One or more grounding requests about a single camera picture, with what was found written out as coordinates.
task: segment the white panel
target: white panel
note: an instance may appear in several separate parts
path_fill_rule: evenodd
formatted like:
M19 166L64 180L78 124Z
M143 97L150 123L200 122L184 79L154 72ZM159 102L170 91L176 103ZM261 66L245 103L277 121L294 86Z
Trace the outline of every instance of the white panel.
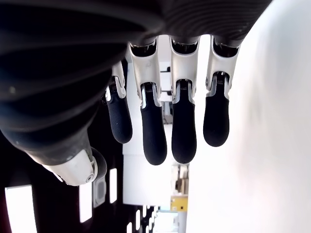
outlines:
M117 200L117 169L110 170L110 203L114 203Z
M143 205L143 207L142 207L142 217L146 217L146 214L147 214L147 207L146 207L146 205Z
M5 188L5 199L12 233L36 233L31 185Z
M129 222L126 226L126 233L132 233L132 223Z
M136 211L136 231L140 229L140 210Z
M92 217L92 183L79 186L80 222L85 222Z
M243 41L230 135L219 148L202 134L208 39L201 41L188 233L311 232L310 9L309 0L274 0Z
M153 166L147 162L144 155L125 154L123 203L169 206L171 201L170 175L171 163L168 160L162 165Z

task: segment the white wall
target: white wall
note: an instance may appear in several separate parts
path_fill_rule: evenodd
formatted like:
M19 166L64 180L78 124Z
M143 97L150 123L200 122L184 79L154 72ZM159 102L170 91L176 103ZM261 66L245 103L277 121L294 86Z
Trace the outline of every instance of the white wall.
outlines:
M311 232L311 1L274 0L242 44L230 135L204 142L208 38L199 53L187 232Z

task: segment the robotic hand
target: robotic hand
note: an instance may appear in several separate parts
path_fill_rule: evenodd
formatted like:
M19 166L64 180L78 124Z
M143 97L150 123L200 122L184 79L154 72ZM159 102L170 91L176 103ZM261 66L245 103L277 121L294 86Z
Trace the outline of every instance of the robotic hand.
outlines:
M144 153L150 164L163 163L167 144L157 36L167 34L172 151L176 161L189 163L197 145L193 97L200 36L211 35L203 134L218 147L229 134L228 92L240 45L271 1L1 0L0 129L69 185L102 178L106 162L90 146L87 128L106 92L113 136L120 143L131 139L120 63L129 49Z

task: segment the black rubber fingertip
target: black rubber fingertip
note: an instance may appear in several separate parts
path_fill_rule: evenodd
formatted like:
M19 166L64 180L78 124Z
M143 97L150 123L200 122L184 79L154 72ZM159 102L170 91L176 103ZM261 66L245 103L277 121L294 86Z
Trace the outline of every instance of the black rubber fingertip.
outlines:
M181 91L179 102L173 104L172 153L181 164L190 163L196 153L194 107L187 90Z
M133 128L126 97L121 99L117 92L111 92L111 100L107 101L107 105L114 138L122 144L129 142Z
M223 93L206 97L203 135L212 147L223 145L229 136L229 100Z
M143 148L147 161L152 165L162 164L167 155L162 107L155 106L153 100L141 111Z

